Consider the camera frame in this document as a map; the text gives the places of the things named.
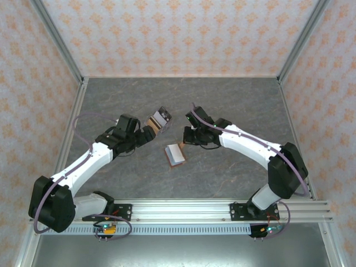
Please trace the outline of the gold card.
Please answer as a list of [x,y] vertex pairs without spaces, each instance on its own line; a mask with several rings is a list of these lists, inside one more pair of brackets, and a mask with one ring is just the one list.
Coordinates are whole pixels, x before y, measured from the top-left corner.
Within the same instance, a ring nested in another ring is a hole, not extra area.
[[159,131],[161,130],[160,124],[155,120],[154,117],[149,117],[149,119],[146,121],[146,124],[150,127],[152,127],[154,133],[157,135]]

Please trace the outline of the brown leather card holder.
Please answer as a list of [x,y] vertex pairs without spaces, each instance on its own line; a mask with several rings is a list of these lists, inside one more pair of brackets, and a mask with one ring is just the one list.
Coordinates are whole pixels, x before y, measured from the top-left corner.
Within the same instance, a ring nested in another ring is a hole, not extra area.
[[181,165],[186,161],[185,156],[178,144],[167,145],[165,148],[165,154],[171,167]]

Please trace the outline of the white lettered card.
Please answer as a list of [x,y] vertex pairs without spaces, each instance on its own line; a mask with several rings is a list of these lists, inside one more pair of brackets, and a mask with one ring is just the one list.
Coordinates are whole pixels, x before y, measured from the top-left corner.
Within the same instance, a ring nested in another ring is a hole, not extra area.
[[154,113],[153,118],[158,122],[161,127],[167,124],[167,119],[162,117],[162,115],[158,111]]

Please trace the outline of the clear acrylic card stand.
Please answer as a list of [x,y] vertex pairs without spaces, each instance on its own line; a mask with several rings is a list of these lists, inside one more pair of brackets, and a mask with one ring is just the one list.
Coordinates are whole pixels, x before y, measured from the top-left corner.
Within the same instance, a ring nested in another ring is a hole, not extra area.
[[[145,120],[145,125],[146,125],[146,126],[147,126],[146,121],[149,119],[149,117],[153,117],[153,115],[154,115],[155,112],[153,112],[151,115],[149,115],[149,116],[146,118],[146,120]],[[161,127],[161,130],[159,131],[159,133],[158,133],[157,135],[162,134],[163,132],[167,131],[167,130],[170,128],[171,124],[172,124],[172,119],[171,119],[170,121],[168,121],[165,126]]]

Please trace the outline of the black printed card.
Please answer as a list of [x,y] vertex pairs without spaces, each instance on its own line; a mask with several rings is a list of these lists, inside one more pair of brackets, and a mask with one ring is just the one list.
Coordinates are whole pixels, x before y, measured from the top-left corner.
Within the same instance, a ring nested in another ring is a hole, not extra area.
[[170,121],[172,119],[171,114],[167,111],[166,108],[164,108],[163,106],[161,106],[158,109],[158,113],[160,114],[160,116],[165,120],[165,121]]

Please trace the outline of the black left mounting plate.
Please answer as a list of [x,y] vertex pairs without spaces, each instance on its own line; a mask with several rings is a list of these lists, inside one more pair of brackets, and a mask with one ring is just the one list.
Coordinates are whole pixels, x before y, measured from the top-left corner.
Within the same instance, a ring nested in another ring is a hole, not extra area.
[[132,204],[114,204],[111,215],[131,221]]

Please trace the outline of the black mounting plate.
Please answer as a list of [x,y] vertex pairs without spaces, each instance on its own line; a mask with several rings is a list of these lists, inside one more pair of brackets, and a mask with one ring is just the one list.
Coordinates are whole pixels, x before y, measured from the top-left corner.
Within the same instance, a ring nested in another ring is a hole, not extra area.
[[132,204],[114,204],[111,215],[131,221]]
[[229,204],[230,217],[232,221],[265,221],[268,219],[279,220],[277,204],[270,205],[265,210],[260,210],[252,203]]

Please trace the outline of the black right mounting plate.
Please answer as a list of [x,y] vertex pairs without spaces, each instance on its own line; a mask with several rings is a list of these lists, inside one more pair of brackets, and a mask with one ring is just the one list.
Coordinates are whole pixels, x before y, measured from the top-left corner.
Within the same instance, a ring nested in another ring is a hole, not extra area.
[[270,205],[265,210],[260,210],[252,203],[229,204],[230,217],[232,221],[265,221],[268,219],[279,220],[277,204]]

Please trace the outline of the left controller board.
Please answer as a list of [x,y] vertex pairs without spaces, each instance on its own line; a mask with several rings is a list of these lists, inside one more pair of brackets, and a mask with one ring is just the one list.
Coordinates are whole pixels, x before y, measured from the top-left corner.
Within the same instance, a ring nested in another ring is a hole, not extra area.
[[108,241],[116,233],[116,225],[113,223],[104,223],[96,222],[93,224],[95,237],[101,241]]

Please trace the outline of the controller board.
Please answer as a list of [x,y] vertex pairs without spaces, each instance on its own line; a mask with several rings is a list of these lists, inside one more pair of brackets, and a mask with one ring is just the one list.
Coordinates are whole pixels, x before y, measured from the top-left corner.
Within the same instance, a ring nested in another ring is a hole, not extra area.
[[268,225],[268,224],[251,224],[250,225],[250,237],[254,240],[265,239],[269,234],[278,233],[283,229],[283,226]]
[[101,241],[108,241],[116,233],[116,225],[113,223],[104,223],[96,222],[93,224],[95,237]]

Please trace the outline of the right controller board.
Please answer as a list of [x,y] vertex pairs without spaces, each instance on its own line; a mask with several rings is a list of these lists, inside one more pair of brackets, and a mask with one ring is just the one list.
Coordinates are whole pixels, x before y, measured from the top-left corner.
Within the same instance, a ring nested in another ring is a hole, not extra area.
[[269,234],[278,233],[283,229],[283,226],[268,225],[268,224],[251,224],[250,225],[250,237],[254,240],[265,239]]

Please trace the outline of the grey metal panel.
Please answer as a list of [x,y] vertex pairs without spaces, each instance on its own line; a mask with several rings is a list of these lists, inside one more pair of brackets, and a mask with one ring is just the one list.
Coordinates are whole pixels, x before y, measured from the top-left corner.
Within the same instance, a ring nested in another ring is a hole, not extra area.
[[318,239],[291,233],[253,241],[248,236],[93,236],[40,238],[31,267],[330,267]]

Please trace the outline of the aluminium side rail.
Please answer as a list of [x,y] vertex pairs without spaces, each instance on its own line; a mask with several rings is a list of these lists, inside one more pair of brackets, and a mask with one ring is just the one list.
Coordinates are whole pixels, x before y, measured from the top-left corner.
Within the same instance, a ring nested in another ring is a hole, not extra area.
[[[289,110],[288,103],[287,103],[287,100],[286,100],[286,94],[284,93],[284,90],[283,90],[282,81],[281,80],[277,80],[277,82],[278,82],[279,91],[280,91],[280,94],[281,94],[281,97],[282,97],[282,100],[283,100],[283,103],[284,103],[284,107],[285,107],[285,110],[286,110],[286,114],[287,114],[287,117],[288,117],[288,121],[289,121],[289,125],[290,125],[291,132],[292,132],[292,135],[293,135],[294,143],[295,143],[298,151],[300,152],[300,155],[303,156],[303,154],[301,152],[300,145],[299,145],[298,137],[297,137],[297,134],[296,134],[296,130],[295,130],[295,127],[294,127],[294,124],[293,124],[293,119],[292,119],[292,116],[291,116],[291,112]],[[318,197],[317,197],[316,193],[314,192],[315,188],[314,188],[313,183],[310,181],[310,177],[307,176],[305,178],[304,182],[305,182],[305,184],[306,184],[306,186],[307,186],[307,188],[309,190],[308,198],[310,198],[312,201],[316,201],[318,199]]]
[[53,173],[56,174],[59,171],[63,170],[66,166],[68,154],[70,151],[72,139],[73,139],[73,130],[72,123],[74,119],[80,114],[81,106],[83,103],[83,99],[86,93],[86,88],[88,85],[89,77],[84,77],[83,80],[79,83],[75,98],[72,103],[72,108],[70,111],[70,115],[67,120],[65,135],[62,140],[62,144],[59,150],[59,154],[57,157],[57,162],[55,168],[53,169]]

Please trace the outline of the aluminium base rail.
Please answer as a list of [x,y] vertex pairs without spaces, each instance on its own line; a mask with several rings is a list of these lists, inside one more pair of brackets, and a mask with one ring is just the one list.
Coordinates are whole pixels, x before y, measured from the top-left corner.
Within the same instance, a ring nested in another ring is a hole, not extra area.
[[[115,204],[132,204],[131,221],[138,223],[218,223],[231,222],[229,204],[233,199],[124,199]],[[333,221],[334,214],[327,201],[290,199],[277,203],[279,220],[240,221],[242,223],[320,223]]]

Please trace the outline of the aluminium frame post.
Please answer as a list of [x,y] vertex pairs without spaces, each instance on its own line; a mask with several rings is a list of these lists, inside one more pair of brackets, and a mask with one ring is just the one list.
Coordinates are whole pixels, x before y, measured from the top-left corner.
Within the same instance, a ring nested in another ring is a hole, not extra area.
[[303,27],[299,37],[296,39],[291,52],[289,53],[280,73],[277,75],[276,79],[279,85],[283,83],[283,80],[287,77],[294,63],[296,62],[298,56],[300,55],[302,49],[304,48],[308,38],[313,32],[314,28],[318,24],[320,18],[324,14],[330,0],[318,0],[316,6],[314,7],[311,15],[309,16],[305,26]]
[[78,83],[82,83],[84,77],[82,76],[77,64],[75,63],[68,47],[66,46],[58,28],[56,27],[53,19],[51,18],[43,0],[29,0],[34,10],[37,12],[39,18],[44,24],[45,29],[52,38],[53,43],[57,47],[60,55],[64,59],[67,67],[72,73],[73,77]]

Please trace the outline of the aluminium frame leg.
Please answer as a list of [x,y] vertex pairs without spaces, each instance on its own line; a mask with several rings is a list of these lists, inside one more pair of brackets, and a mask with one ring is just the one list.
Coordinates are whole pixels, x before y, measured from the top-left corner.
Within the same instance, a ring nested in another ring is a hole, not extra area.
[[347,267],[334,224],[319,222],[318,225],[330,267]]
[[33,230],[33,223],[26,225],[26,231],[14,267],[31,267],[34,261],[40,234]]

